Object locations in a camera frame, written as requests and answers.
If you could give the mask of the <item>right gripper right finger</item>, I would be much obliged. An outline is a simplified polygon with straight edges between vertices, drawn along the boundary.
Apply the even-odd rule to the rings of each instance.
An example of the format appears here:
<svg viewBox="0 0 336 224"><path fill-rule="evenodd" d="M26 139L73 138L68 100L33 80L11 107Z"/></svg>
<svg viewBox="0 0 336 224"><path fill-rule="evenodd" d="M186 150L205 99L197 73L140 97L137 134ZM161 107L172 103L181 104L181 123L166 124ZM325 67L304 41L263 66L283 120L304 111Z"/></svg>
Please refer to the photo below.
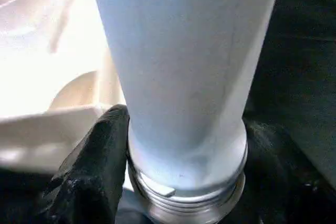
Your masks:
<svg viewBox="0 0 336 224"><path fill-rule="evenodd" d="M335 190L279 125L245 119L246 183L232 223L335 223Z"/></svg>

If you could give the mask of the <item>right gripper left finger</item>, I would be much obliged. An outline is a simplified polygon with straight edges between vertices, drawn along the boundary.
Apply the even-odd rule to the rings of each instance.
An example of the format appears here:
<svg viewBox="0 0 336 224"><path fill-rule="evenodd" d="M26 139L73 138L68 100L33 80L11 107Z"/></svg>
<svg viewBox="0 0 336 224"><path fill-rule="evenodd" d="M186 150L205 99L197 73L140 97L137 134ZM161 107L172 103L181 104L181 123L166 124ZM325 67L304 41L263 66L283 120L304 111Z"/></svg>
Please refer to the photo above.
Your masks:
<svg viewBox="0 0 336 224"><path fill-rule="evenodd" d="M125 105L98 118L43 192L37 223L114 223L125 178L128 126Z"/></svg>

